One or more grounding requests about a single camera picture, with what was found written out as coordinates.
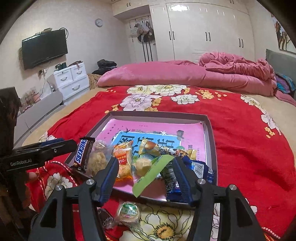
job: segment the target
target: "television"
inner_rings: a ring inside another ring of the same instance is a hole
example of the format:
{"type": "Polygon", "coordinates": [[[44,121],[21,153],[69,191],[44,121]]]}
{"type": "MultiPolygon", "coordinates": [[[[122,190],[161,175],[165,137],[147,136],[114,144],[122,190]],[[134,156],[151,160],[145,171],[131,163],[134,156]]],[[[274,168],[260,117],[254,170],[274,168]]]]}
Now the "television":
{"type": "Polygon", "coordinates": [[[22,61],[25,70],[67,53],[65,29],[40,33],[22,41],[22,61]]]}

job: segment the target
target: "cabinet handle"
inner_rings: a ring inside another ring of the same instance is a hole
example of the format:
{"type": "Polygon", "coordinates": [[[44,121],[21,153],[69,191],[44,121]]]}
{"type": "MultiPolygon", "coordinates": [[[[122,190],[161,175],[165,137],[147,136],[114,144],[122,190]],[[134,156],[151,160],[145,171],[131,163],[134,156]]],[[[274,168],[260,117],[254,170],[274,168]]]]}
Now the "cabinet handle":
{"type": "Polygon", "coordinates": [[[80,88],[80,85],[78,85],[77,87],[73,87],[72,90],[76,91],[80,88]]]}

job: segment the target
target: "barcode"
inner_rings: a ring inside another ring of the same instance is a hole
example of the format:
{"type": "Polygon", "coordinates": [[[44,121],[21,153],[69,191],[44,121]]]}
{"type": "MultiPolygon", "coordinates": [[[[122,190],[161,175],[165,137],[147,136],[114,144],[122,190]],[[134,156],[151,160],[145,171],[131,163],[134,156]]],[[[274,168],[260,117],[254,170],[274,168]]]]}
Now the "barcode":
{"type": "Polygon", "coordinates": [[[203,178],[204,165],[194,162],[194,172],[198,178],[203,178]]]}

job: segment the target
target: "blue snack package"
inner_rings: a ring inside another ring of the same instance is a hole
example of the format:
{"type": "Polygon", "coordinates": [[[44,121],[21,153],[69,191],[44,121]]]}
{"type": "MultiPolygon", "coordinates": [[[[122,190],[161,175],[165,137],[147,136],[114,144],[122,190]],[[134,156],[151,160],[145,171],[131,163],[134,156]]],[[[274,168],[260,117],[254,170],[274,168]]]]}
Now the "blue snack package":
{"type": "MultiPolygon", "coordinates": [[[[189,157],[184,156],[182,158],[185,166],[195,172],[198,178],[203,178],[209,183],[213,184],[214,181],[214,171],[209,168],[203,161],[191,160],[189,157]]],[[[170,189],[167,189],[167,200],[171,202],[184,202],[179,188],[179,184],[176,180],[175,174],[174,178],[165,180],[165,183],[170,183],[170,189]]]]}

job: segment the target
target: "black clothes pile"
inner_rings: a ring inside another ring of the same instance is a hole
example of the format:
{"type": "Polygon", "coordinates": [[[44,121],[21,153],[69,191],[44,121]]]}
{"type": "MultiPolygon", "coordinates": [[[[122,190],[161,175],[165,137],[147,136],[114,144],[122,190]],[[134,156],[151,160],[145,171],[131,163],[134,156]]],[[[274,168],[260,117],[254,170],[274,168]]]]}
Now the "black clothes pile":
{"type": "Polygon", "coordinates": [[[101,59],[100,61],[98,61],[99,69],[92,72],[92,74],[103,75],[104,73],[116,68],[116,66],[117,64],[113,61],[101,59]]]}

